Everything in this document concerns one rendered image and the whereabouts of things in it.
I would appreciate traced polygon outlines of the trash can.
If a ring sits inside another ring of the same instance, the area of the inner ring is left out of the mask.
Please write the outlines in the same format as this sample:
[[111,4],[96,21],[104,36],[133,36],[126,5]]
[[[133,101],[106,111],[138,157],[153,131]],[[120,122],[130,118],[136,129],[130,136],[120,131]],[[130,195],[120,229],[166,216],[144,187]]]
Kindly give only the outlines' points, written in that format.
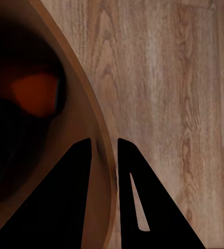
[[62,75],[58,114],[24,116],[24,135],[0,180],[0,230],[65,153],[90,138],[81,249],[107,249],[117,207],[108,128],[74,50],[40,0],[0,0],[0,58],[48,66]]

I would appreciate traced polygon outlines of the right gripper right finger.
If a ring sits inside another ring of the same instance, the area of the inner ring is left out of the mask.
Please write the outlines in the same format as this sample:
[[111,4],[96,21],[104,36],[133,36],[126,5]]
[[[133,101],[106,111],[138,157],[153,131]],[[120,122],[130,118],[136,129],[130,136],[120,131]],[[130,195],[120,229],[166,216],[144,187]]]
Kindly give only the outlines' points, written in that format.
[[[150,231],[138,228],[130,172]],[[137,146],[118,138],[121,249],[205,249]]]

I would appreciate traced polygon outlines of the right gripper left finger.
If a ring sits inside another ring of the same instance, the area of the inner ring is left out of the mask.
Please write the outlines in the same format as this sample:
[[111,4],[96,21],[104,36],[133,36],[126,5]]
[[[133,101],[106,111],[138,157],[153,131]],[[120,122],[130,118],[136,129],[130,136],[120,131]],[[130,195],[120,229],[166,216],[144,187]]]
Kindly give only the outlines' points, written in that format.
[[0,230],[0,249],[81,249],[91,139],[75,143]]

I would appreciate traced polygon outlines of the can of soda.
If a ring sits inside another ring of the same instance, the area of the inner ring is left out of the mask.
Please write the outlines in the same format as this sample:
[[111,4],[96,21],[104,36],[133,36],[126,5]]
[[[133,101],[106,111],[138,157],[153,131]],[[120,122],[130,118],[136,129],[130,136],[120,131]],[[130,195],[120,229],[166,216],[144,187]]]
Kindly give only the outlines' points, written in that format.
[[0,98],[22,115],[46,118],[57,115],[62,75],[48,66],[0,58]]
[[0,98],[0,180],[24,135],[24,116],[11,102]]

